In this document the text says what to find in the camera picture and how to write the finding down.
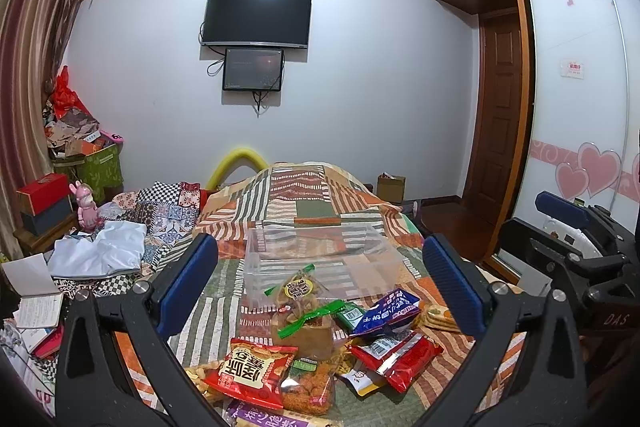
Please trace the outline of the blue snack packet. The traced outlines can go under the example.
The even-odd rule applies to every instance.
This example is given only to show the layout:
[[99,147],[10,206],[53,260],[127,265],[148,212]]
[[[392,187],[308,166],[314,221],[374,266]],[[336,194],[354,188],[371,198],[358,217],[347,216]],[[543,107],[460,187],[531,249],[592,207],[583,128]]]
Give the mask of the blue snack packet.
[[402,332],[420,314],[420,303],[419,297],[397,288],[363,314],[349,336],[374,337]]

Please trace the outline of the yellow small snack packet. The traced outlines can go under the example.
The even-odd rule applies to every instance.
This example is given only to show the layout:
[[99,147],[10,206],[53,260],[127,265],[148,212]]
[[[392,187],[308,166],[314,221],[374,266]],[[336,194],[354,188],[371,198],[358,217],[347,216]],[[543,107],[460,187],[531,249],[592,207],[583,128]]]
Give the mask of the yellow small snack packet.
[[341,369],[338,376],[346,381],[358,397],[366,397],[373,392],[377,392],[387,385],[384,377],[378,373],[370,371],[361,363],[357,363],[350,369]]

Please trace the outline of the patchwork striped bed quilt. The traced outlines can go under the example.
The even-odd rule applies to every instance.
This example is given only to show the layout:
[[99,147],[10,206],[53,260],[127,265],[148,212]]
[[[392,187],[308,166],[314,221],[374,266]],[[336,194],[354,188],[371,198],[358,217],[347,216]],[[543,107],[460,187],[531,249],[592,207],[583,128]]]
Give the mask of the patchwork striped bed quilt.
[[233,338],[271,343],[267,291],[299,269],[310,268],[334,297],[361,308],[394,288],[426,307],[442,302],[409,217],[326,162],[280,162],[213,192],[155,182],[115,202],[126,220],[148,231],[145,274],[178,260],[198,234],[217,243],[216,268],[168,341],[185,367],[221,360]]

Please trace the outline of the clear bag brown biscuits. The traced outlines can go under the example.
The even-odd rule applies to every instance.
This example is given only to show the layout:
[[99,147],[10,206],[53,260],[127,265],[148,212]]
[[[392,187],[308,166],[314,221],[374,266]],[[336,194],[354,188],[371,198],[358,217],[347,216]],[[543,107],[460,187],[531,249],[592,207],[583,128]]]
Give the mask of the clear bag brown biscuits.
[[295,317],[292,307],[285,305],[273,313],[270,320],[272,341],[276,346],[295,347],[301,358],[329,360],[334,348],[333,315],[344,307],[345,301],[336,299]]

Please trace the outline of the green pea snack packet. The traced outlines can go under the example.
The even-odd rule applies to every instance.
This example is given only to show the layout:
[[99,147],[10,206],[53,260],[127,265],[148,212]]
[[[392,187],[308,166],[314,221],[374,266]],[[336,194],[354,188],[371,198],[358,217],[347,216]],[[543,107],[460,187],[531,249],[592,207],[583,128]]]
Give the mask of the green pea snack packet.
[[356,303],[345,301],[344,305],[333,316],[337,324],[341,326],[341,329],[344,329],[347,334],[351,334],[365,313],[366,310],[356,305]]

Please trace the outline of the white plastic bag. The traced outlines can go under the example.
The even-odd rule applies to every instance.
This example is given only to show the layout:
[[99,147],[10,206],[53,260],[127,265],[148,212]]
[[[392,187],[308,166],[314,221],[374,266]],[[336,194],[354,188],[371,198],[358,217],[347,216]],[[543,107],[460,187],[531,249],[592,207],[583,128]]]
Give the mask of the white plastic bag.
[[146,226],[130,221],[106,221],[96,233],[67,235],[54,243],[51,277],[99,280],[139,272],[145,236]]

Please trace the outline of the green storage box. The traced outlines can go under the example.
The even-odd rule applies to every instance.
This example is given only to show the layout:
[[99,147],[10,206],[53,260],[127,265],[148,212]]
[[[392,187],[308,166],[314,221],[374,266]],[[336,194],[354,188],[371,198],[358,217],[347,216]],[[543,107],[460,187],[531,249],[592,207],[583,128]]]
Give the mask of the green storage box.
[[66,174],[70,182],[88,184],[98,205],[112,200],[124,191],[117,144],[103,147],[88,156],[55,159],[52,166],[56,173]]

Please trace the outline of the clear bag green ribbon cookies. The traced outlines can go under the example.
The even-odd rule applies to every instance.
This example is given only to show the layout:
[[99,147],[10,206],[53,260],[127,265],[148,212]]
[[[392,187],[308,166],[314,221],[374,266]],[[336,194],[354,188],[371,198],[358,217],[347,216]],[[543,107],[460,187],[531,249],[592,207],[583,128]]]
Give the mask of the clear bag green ribbon cookies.
[[279,284],[266,289],[264,295],[280,313],[288,313],[296,319],[332,299],[329,289],[317,279],[315,265],[305,265]]

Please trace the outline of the peanut snack clear bag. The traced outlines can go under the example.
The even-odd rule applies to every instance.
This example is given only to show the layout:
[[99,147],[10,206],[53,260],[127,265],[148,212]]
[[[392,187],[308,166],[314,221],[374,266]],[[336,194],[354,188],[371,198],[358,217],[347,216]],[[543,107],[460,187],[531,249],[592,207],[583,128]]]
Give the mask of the peanut snack clear bag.
[[201,395],[209,404],[216,404],[224,401],[224,394],[212,386],[209,386],[205,381],[205,378],[210,373],[213,373],[215,369],[218,369],[219,365],[219,361],[211,361],[197,366],[186,367],[184,369],[186,375],[189,376],[196,389],[201,392]]

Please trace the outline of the large red cracker bag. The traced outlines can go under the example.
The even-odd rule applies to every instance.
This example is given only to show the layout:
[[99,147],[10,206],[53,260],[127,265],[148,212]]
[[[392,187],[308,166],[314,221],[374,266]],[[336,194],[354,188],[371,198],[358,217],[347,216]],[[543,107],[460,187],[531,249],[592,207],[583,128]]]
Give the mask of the large red cracker bag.
[[229,352],[206,374],[209,387],[256,407],[282,410],[280,386],[298,348],[267,346],[241,338],[230,340]]

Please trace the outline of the clear bag fried snacks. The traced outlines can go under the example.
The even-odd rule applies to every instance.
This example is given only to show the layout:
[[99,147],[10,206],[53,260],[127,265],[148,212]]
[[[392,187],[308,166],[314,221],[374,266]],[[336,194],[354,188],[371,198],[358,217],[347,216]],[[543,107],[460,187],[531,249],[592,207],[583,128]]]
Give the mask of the clear bag fried snacks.
[[318,361],[296,358],[280,386],[285,410],[310,416],[329,413],[334,401],[334,377],[341,357]]

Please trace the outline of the red foil snack bag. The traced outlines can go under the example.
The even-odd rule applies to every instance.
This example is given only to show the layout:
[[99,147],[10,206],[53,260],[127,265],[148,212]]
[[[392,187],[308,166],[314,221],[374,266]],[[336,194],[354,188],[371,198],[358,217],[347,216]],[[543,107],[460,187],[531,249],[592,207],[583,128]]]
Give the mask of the red foil snack bag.
[[444,348],[419,331],[381,336],[356,343],[349,352],[366,369],[383,377],[397,392],[406,392]]

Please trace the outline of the orange biscuit packet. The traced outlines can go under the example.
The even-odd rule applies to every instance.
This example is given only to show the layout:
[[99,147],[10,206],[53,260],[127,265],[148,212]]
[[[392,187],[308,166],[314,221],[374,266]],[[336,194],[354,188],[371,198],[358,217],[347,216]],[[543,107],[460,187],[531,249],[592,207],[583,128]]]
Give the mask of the orange biscuit packet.
[[448,333],[460,334],[461,329],[447,307],[430,303],[420,314],[420,323],[427,329],[437,329]]

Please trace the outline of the purple coconut roll pack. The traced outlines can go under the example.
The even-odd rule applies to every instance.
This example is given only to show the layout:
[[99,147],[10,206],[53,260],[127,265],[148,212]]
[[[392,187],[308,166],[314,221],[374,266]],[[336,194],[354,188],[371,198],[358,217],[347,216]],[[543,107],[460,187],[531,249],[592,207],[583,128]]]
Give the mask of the purple coconut roll pack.
[[342,421],[309,416],[291,411],[272,411],[232,400],[224,409],[224,419],[230,426],[244,427],[343,427]]

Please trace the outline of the striped pink curtain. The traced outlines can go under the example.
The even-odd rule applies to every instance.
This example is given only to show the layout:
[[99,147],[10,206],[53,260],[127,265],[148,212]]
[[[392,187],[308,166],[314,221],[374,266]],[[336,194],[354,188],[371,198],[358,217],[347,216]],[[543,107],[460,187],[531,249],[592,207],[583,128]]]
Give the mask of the striped pink curtain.
[[42,108],[80,0],[1,0],[1,256],[23,256],[17,190],[51,171]]

